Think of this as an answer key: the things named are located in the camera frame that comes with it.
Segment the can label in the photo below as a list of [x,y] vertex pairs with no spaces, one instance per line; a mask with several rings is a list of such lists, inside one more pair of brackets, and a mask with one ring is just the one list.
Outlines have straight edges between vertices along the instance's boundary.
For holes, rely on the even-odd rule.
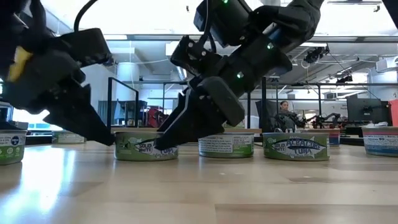
[[364,133],[363,142],[368,152],[398,154],[398,135]]
[[277,159],[321,159],[330,156],[329,138],[316,136],[269,136],[264,155]]
[[119,157],[132,160],[167,159],[178,156],[178,148],[158,150],[155,148],[155,138],[143,139],[135,137],[116,138],[116,154]]
[[252,153],[254,136],[208,136],[199,140],[199,150],[217,153]]
[[0,134],[0,161],[24,156],[25,134]]
[[74,133],[53,133],[52,143],[84,143],[84,137]]

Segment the tuna can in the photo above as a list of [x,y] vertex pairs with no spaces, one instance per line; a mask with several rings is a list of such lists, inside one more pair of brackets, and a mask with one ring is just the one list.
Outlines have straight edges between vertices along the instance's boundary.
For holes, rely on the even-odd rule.
[[363,127],[367,154],[398,157],[398,127]]
[[148,131],[116,132],[114,157],[121,161],[166,161],[178,157],[178,147],[155,149],[162,133]]
[[0,130],[0,165],[20,162],[24,158],[27,131]]
[[301,133],[329,133],[330,147],[340,147],[340,129],[300,129]]
[[83,144],[86,142],[84,137],[70,131],[53,131],[52,144]]
[[263,133],[264,156],[288,161],[327,161],[328,133]]
[[253,133],[223,133],[198,140],[199,155],[213,158],[247,158],[254,152]]

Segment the table surface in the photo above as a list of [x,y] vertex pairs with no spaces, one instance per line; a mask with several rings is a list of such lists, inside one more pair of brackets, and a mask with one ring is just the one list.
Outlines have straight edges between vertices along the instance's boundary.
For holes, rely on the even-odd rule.
[[397,223],[398,158],[363,147],[330,161],[199,157],[122,162],[113,147],[34,146],[0,167],[0,223]]

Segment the yellow tape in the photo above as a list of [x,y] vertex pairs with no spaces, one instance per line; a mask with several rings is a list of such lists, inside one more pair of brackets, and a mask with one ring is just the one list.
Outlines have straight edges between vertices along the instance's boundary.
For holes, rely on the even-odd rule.
[[15,54],[15,63],[10,66],[10,72],[7,81],[16,81],[24,71],[26,61],[30,59],[32,53],[27,52],[22,47],[17,47]]

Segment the white column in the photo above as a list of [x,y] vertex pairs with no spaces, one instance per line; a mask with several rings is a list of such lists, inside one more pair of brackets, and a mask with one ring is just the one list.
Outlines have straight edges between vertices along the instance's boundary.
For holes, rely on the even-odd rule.
[[[139,85],[134,85],[134,82],[139,80],[139,66],[133,62],[118,63],[116,78],[122,82],[133,82],[130,86],[138,90]],[[136,94],[132,90],[117,83],[116,99],[119,99],[119,101],[135,100]]]

